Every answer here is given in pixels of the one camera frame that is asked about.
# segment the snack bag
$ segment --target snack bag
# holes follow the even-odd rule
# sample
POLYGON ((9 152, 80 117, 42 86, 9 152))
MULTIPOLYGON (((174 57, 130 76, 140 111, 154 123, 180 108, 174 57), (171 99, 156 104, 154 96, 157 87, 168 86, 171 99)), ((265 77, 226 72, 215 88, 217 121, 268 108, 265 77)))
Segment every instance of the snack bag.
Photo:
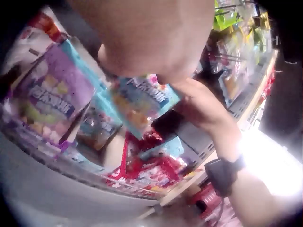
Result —
POLYGON ((15 121, 55 145, 77 128, 95 90, 64 51, 66 42, 49 48, 12 90, 6 105, 15 121))
POLYGON ((238 12, 238 7, 233 7, 233 5, 238 4, 239 1, 237 0, 215 0, 216 8, 225 7, 215 10, 215 20, 213 24, 213 28, 215 30, 222 31, 227 27, 243 20, 238 12))
POLYGON ((128 130, 138 139, 153 120, 162 116, 179 100, 167 85, 160 85, 155 74, 119 78, 111 88, 112 101, 128 130))
POLYGON ((85 158, 75 147, 70 146, 63 154, 62 158, 74 163, 81 169, 84 169, 90 173, 101 174, 104 172, 104 167, 97 165, 87 158, 85 158))
POLYGON ((226 107, 229 108, 238 95, 249 83, 246 62, 234 62, 225 68, 219 77, 219 84, 225 97, 226 107))
POLYGON ((108 177, 148 190, 166 188, 181 180, 178 173, 186 164, 178 158, 184 152, 180 139, 165 143, 154 130, 149 135, 145 134, 146 140, 138 140, 126 134, 121 166, 108 177))
POLYGON ((78 141, 97 151, 103 148, 122 125, 119 120, 107 115, 104 108, 102 103, 94 100, 77 134, 78 141))
POLYGON ((26 24, 8 54, 1 74, 7 73, 15 65, 20 65, 22 68, 29 67, 50 46, 66 40, 66 31, 59 29, 54 19, 47 13, 53 15, 51 9, 46 7, 26 24))

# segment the wrist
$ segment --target wrist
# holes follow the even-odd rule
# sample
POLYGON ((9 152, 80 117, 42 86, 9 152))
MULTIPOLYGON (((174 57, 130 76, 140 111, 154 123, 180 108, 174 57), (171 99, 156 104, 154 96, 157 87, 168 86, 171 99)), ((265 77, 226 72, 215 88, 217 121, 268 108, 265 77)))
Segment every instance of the wrist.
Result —
POLYGON ((224 158, 230 162, 235 162, 239 158, 238 146, 242 134, 233 118, 214 125, 209 135, 213 140, 218 158, 224 158))

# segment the hand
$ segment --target hand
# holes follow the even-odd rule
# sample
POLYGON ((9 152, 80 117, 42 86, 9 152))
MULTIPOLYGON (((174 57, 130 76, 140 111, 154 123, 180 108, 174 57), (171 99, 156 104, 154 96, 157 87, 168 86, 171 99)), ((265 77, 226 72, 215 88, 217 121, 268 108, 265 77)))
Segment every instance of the hand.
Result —
POLYGON ((234 118, 212 92, 191 78, 174 83, 172 87, 183 95, 183 99, 174 109, 211 136, 218 157, 232 162, 237 160, 241 132, 234 118))
POLYGON ((118 76, 155 73, 159 83, 193 73, 214 20, 209 0, 68 0, 99 33, 101 64, 118 76))
POLYGON ((187 78, 172 84, 183 95, 183 99, 174 107, 188 121, 210 134, 223 125, 235 125, 233 118, 213 93, 202 83, 187 78))

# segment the skin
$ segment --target skin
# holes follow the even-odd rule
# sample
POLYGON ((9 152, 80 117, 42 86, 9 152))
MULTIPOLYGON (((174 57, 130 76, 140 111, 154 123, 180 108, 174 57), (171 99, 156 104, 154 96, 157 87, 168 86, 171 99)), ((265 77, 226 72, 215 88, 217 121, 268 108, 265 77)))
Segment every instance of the skin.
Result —
POLYGON ((162 84, 193 73, 214 20, 209 0, 69 0, 99 33, 98 58, 118 76, 155 73, 162 84))
MULTIPOLYGON (((241 132, 211 91, 191 78, 173 84, 183 94, 177 110, 212 138, 219 158, 238 159, 241 132)), ((243 226, 267 226, 282 213, 283 201, 270 194, 266 185, 247 169, 238 172, 229 200, 243 226)))
MULTIPOLYGON (((135 77, 156 73, 184 99, 176 107, 212 138, 218 157, 234 162, 241 133, 211 91, 187 78, 197 66, 214 18, 209 0, 69 0, 99 33, 101 64, 135 77)), ((244 226, 265 226, 281 214, 279 199, 246 169, 232 185, 231 204, 244 226)))

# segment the white shelf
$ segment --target white shelf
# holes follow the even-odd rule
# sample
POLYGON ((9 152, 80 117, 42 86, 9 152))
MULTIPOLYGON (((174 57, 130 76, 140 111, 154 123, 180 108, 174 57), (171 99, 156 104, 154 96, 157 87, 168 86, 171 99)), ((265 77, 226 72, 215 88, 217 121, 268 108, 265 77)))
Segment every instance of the white shelf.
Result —
POLYGON ((45 214, 96 223, 137 217, 145 207, 159 203, 70 179, 36 161, 2 133, 0 144, 1 177, 8 201, 18 201, 45 214))
MULTIPOLYGON (((244 121, 247 120, 249 115, 254 110, 257 102, 260 99, 260 96, 263 92, 263 89, 268 81, 268 78, 270 76, 270 73, 272 71, 272 68, 275 64, 276 58, 277 58, 278 51, 273 50, 263 67, 261 68, 260 75, 256 76, 254 79, 254 84, 251 84, 251 87, 248 87, 248 91, 244 91, 242 93, 242 96, 239 96, 239 99, 236 99, 234 103, 232 104, 231 108, 234 110, 237 110, 233 113, 234 118, 237 119, 237 123, 240 126, 244 121)), ((183 124, 181 126, 181 129, 178 131, 178 135, 180 138, 185 140, 188 143, 188 140, 186 138, 190 139, 191 141, 194 141, 195 143, 190 144, 191 147, 195 147, 197 150, 199 149, 199 146, 204 147, 203 153, 207 154, 207 158, 203 160, 203 162, 199 165, 198 169, 202 169, 202 171, 197 172, 196 175, 191 178, 190 180, 184 180, 181 183, 179 183, 174 189, 172 189, 168 194, 160 199, 160 205, 165 206, 169 204, 172 200, 180 196, 186 189, 188 189, 191 185, 195 183, 200 183, 201 181, 205 180, 207 178, 207 175, 204 170, 204 165, 216 158, 217 154, 215 151, 215 148, 212 145, 211 139, 207 136, 205 137, 205 132, 201 131, 200 129, 197 129, 195 126, 193 126, 190 123, 183 124)), ((146 212, 144 212, 142 215, 140 215, 138 218, 143 219, 147 217, 148 215, 155 212, 154 208, 148 209, 146 212)))

